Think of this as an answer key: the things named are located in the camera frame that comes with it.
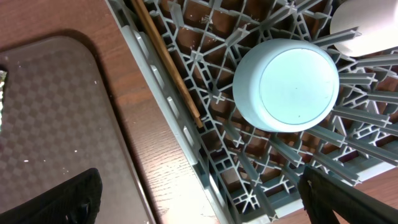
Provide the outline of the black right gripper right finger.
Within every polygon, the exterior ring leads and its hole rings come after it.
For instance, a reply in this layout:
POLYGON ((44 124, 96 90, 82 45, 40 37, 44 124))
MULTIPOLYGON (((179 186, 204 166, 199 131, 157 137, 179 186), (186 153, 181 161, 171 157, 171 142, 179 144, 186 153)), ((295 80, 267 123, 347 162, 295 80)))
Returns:
POLYGON ((297 187, 312 223, 339 224, 339 215, 348 223, 397 224, 397 209, 312 166, 306 166, 297 187))

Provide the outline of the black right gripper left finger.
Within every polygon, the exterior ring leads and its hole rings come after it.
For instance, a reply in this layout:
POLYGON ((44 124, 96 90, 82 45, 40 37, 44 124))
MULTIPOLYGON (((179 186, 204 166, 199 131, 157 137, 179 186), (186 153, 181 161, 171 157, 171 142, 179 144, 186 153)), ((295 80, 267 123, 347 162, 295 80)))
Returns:
POLYGON ((103 184, 96 168, 55 186, 1 214, 1 223, 94 223, 100 211, 103 184))

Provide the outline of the light blue small bowl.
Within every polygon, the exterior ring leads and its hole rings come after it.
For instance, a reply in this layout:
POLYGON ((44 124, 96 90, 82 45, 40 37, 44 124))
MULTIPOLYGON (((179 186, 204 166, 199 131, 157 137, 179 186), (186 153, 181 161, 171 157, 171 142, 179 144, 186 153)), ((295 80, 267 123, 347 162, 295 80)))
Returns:
POLYGON ((332 58, 318 46, 290 39, 256 45, 238 63, 233 100, 254 127, 294 133, 324 120, 336 103, 340 81, 332 58))

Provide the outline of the white paper cup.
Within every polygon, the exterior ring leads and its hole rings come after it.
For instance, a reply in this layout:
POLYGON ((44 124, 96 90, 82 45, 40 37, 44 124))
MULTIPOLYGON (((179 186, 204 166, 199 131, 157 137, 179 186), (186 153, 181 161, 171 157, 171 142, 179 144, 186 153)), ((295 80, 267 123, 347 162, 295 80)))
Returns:
POLYGON ((330 33, 357 28, 359 36, 335 44, 350 57, 397 46, 397 0, 347 0, 331 18, 330 33))

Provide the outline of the wooden chopstick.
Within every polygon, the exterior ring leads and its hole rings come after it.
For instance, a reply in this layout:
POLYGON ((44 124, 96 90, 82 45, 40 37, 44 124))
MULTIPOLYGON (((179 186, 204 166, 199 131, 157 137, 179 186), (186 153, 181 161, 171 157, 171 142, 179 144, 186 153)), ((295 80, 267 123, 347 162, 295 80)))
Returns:
POLYGON ((193 116, 195 123, 199 128, 202 128, 203 123, 200 119, 200 113, 195 105, 195 102, 193 101, 191 95, 189 94, 189 91, 185 86, 185 83, 182 80, 179 71, 174 64, 174 61, 172 60, 169 54, 169 51, 167 50, 164 44, 163 38, 160 36, 155 24, 153 23, 153 20, 151 19, 151 16, 147 11, 144 2, 142 0, 131 0, 131 2, 147 34, 149 35, 150 40, 152 41, 157 53, 162 59, 167 71, 172 77, 172 80, 176 84, 179 93, 181 94, 186 106, 188 107, 191 115, 193 116))

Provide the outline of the green yellow snack wrapper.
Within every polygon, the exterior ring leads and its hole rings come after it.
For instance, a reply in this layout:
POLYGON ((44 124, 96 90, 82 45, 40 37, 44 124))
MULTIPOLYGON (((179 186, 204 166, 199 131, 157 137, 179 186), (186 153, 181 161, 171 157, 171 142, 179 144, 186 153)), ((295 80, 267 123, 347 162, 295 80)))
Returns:
POLYGON ((2 111, 4 108, 4 92, 5 92, 5 85, 6 85, 6 78, 7 78, 7 72, 4 70, 0 71, 0 77, 1 77, 1 82, 0 82, 0 124, 2 124, 2 111))

